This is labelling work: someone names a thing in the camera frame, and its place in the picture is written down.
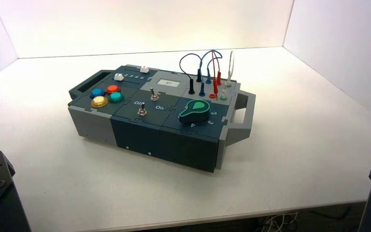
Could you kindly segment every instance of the wire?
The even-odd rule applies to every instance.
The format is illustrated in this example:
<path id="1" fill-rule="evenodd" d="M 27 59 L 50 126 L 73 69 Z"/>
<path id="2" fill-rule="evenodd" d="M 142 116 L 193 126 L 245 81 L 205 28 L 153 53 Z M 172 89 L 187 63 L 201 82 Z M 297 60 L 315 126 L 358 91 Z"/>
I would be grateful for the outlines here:
<path id="1" fill-rule="evenodd" d="M 219 53 L 218 51 L 216 51 L 216 50 L 210 50 L 210 51 L 206 52 L 206 53 L 201 57 L 201 60 L 200 60 L 200 70 L 201 70 L 201 67 L 202 67 L 202 61 L 204 60 L 204 57 L 205 57 L 208 53 L 213 52 L 213 51 L 216 52 L 217 54 L 219 54 L 219 55 L 220 55 L 220 58 L 223 57 L 223 55 L 222 55 L 221 53 Z"/>
<path id="2" fill-rule="evenodd" d="M 234 51 L 231 51 L 231 54 L 229 55 L 229 64 L 228 64 L 228 79 L 227 83 L 231 80 L 232 75 L 234 74 Z"/>
<path id="3" fill-rule="evenodd" d="M 275 232 L 281 231 L 282 227 L 284 226 L 284 221 L 285 221 L 285 214 L 282 215 L 282 223 L 281 223 L 281 225 L 279 226 L 279 228 Z"/>
<path id="4" fill-rule="evenodd" d="M 187 56 L 189 56 L 189 55 L 195 55 L 195 56 L 197 56 L 197 57 L 200 59 L 200 63 L 201 63 L 201 57 L 200 57 L 199 55 L 197 55 L 197 54 L 195 54 L 195 53 L 188 53 L 188 54 L 186 54 L 185 56 L 183 56 L 183 57 L 180 59 L 180 62 L 178 62 L 178 66 L 180 66 L 181 71 L 182 71 L 184 74 L 186 74 L 186 75 L 188 76 L 188 78 L 192 79 L 192 78 L 190 77 L 190 75 L 188 75 L 188 73 L 184 72 L 183 68 L 181 68 L 181 61 L 182 61 L 184 58 L 186 58 Z"/>
<path id="5" fill-rule="evenodd" d="M 217 60 L 217 67 L 218 67 L 218 70 L 220 71 L 220 62 L 218 61 L 218 59 L 222 59 L 221 57 L 217 57 L 217 55 L 215 55 L 215 58 Z M 207 69 L 208 69 L 208 66 L 210 65 L 210 63 L 212 62 L 213 60 L 211 59 L 208 64 L 207 64 Z"/>
<path id="6" fill-rule="evenodd" d="M 287 230 L 289 232 L 295 232 L 298 229 L 298 225 L 296 223 L 298 214 L 299 212 L 289 213 L 289 214 L 278 214 L 278 215 L 270 217 L 269 219 L 265 217 L 261 222 L 261 226 L 258 227 L 255 231 L 257 232 L 259 229 L 261 229 L 261 232 L 264 232 L 264 229 L 267 226 L 269 226 L 267 232 L 271 230 L 271 227 L 275 229 L 275 232 L 282 232 L 283 230 Z M 282 216 L 282 220 L 281 220 L 281 224 L 279 224 L 276 219 L 281 216 Z M 289 225 L 292 225 L 292 224 L 295 226 L 293 229 L 287 228 Z"/>
<path id="7" fill-rule="evenodd" d="M 213 61 L 214 60 L 214 52 L 211 52 L 211 57 L 212 57 L 212 59 L 211 59 L 211 61 Z M 214 64 L 214 62 L 213 62 L 213 70 L 214 70 L 214 79 L 215 79 L 215 64 Z"/>
<path id="8" fill-rule="evenodd" d="M 313 213 L 313 214 L 319 215 L 321 217 L 329 218 L 329 219 L 332 219 L 332 220 L 343 220 L 343 219 L 345 219 L 346 216 L 348 216 L 349 211 L 351 211 L 351 209 L 352 209 L 352 206 L 348 206 L 345 209 L 344 213 L 339 217 L 330 216 L 330 215 L 326 215 L 326 214 L 321 214 L 321 213 L 318 213 L 318 212 L 315 212 L 315 211 L 310 211 L 310 212 Z"/>
<path id="9" fill-rule="evenodd" d="M 210 76 L 210 68 L 209 68 L 209 65 L 211 63 L 211 61 L 213 60 L 217 60 L 217 67 L 218 67 L 218 71 L 220 71 L 220 62 L 218 61 L 218 59 L 222 59 L 221 57 L 217 57 L 217 54 L 214 53 L 214 56 L 215 58 L 212 58 L 208 64 L 207 64 L 207 75 Z M 214 67 L 214 78 L 215 78 L 215 66 L 214 66 L 214 62 L 213 62 L 213 67 Z"/>

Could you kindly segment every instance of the handle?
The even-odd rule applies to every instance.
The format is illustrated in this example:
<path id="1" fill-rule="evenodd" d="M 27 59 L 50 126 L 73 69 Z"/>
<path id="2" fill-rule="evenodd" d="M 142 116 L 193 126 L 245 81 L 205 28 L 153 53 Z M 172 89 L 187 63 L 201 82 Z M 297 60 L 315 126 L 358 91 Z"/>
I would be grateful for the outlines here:
<path id="1" fill-rule="evenodd" d="M 112 72 L 113 70 L 100 70 L 97 73 L 95 73 L 93 76 L 86 79 L 84 82 L 78 84 L 76 87 L 69 90 L 71 99 L 73 100 L 79 97 L 80 95 L 84 94 L 84 92 L 86 92 L 92 86 L 97 84 L 99 81 L 103 80 L 105 77 L 107 77 Z"/>
<path id="2" fill-rule="evenodd" d="M 244 140 L 250 136 L 254 117 L 256 95 L 239 90 L 234 109 L 246 108 L 243 123 L 229 123 L 226 138 L 226 146 Z"/>

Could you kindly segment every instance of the blue button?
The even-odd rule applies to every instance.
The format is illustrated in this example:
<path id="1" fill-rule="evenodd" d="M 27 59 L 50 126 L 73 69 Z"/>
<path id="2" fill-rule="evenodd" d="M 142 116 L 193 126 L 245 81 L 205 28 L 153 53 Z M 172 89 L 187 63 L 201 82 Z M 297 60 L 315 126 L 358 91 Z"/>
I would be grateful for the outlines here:
<path id="1" fill-rule="evenodd" d="M 95 98 L 97 96 L 104 96 L 104 91 L 103 89 L 101 88 L 96 88 L 94 90 L 92 90 L 92 92 L 90 93 L 90 97 L 91 98 Z"/>
<path id="2" fill-rule="evenodd" d="M 110 101 L 111 102 L 121 102 L 124 99 L 123 95 L 119 92 L 114 92 L 110 94 Z"/>

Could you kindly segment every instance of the yellow button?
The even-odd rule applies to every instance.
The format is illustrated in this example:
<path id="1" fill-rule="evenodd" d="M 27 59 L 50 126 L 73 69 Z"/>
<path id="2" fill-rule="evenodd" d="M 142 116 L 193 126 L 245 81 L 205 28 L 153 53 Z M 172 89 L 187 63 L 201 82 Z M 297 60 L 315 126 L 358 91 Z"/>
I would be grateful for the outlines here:
<path id="1" fill-rule="evenodd" d="M 107 105 L 108 102 L 109 102 L 109 100 L 107 98 L 105 98 L 104 96 L 97 96 L 92 100 L 91 105 L 93 107 L 102 107 L 102 106 Z"/>

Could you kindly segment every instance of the green button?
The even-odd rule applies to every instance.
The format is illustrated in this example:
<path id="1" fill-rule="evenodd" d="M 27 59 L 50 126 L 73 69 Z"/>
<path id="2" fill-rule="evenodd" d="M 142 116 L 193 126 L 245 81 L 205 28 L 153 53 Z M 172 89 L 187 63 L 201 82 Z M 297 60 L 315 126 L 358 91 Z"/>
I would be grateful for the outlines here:
<path id="1" fill-rule="evenodd" d="M 121 95 L 121 93 L 119 93 L 119 92 L 114 92 L 114 93 L 110 94 L 110 101 L 112 101 L 112 102 L 120 102 L 123 99 L 124 99 L 123 95 Z"/>
<path id="2" fill-rule="evenodd" d="M 205 106 L 204 103 L 198 101 L 198 102 L 194 103 L 193 110 L 204 108 L 204 106 Z"/>

